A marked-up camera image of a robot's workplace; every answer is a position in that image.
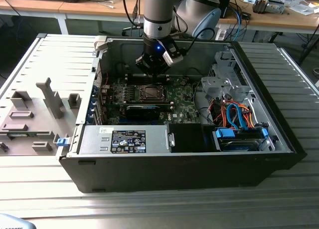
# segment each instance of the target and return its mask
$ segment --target white sticker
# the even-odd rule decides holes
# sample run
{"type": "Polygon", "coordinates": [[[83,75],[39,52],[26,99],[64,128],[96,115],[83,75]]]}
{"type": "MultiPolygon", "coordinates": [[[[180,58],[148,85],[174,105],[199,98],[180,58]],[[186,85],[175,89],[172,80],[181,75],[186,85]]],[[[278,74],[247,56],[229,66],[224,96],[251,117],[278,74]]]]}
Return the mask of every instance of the white sticker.
{"type": "Polygon", "coordinates": [[[112,133],[114,128],[101,127],[99,133],[112,133]]]}

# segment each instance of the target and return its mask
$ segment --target blue latch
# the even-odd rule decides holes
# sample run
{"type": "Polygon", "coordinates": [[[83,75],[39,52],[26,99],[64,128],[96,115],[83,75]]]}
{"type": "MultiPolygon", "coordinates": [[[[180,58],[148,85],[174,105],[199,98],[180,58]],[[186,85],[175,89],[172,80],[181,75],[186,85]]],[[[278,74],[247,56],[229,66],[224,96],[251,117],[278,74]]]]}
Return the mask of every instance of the blue latch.
{"type": "Polygon", "coordinates": [[[59,138],[58,141],[56,142],[56,145],[58,147],[68,147],[70,146],[71,143],[71,138],[59,138]]]}
{"type": "Polygon", "coordinates": [[[219,128],[216,131],[216,137],[217,138],[234,138],[235,133],[234,133],[234,130],[230,128],[219,128]]]}
{"type": "Polygon", "coordinates": [[[263,128],[262,130],[262,133],[264,134],[264,137],[267,137],[268,136],[268,131],[266,128],[263,128]]]}

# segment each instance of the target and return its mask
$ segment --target white object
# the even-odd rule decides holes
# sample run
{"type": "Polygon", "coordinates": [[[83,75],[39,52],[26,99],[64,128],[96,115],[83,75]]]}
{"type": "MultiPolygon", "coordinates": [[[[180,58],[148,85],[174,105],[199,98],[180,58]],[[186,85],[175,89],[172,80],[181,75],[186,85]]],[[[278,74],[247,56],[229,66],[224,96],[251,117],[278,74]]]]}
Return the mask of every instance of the white object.
{"type": "Polygon", "coordinates": [[[303,4],[295,5],[293,7],[290,7],[290,9],[292,9],[293,11],[296,11],[298,13],[302,13],[303,15],[309,15],[309,14],[314,13],[313,8],[310,8],[309,6],[306,6],[303,4]]]}

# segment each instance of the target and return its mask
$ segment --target side panel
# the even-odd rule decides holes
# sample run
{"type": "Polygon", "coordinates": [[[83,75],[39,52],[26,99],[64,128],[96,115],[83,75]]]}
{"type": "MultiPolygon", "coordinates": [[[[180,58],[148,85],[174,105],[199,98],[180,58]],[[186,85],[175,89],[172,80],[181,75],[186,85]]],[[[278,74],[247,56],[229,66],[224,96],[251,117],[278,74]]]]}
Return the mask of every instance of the side panel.
{"type": "Polygon", "coordinates": [[[81,192],[91,193],[256,186],[300,159],[272,154],[62,158],[60,163],[81,192]]]}

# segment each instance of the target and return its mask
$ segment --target lab floor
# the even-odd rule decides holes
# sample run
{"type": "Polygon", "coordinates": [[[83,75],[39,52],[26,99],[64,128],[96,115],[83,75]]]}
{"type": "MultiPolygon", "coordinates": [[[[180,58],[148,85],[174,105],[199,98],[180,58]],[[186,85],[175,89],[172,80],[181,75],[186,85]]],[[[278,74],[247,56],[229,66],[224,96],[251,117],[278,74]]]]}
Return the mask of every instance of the lab floor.
{"type": "MultiPolygon", "coordinates": [[[[13,27],[3,26],[0,28],[0,86],[3,85],[14,67],[18,64],[26,49],[33,42],[37,32],[41,33],[56,33],[59,34],[58,22],[52,18],[38,18],[38,17],[18,17],[12,18],[13,27]]],[[[121,36],[121,29],[130,26],[126,22],[103,22],[103,30],[107,35],[121,36]]],[[[80,35],[99,35],[98,25],[96,21],[92,20],[76,20],[69,19],[67,21],[69,34],[80,35]]],[[[248,30],[245,38],[253,31],[248,30]]],[[[260,31],[255,35],[254,41],[260,42],[266,39],[268,32],[260,31]]],[[[289,55],[298,60],[304,42],[295,33],[284,33],[282,36],[277,36],[275,44],[283,47],[289,55]]],[[[313,68],[319,67],[319,48],[314,49],[302,64],[302,69],[309,76],[309,78],[316,82],[316,77],[313,75],[313,68]]]]}

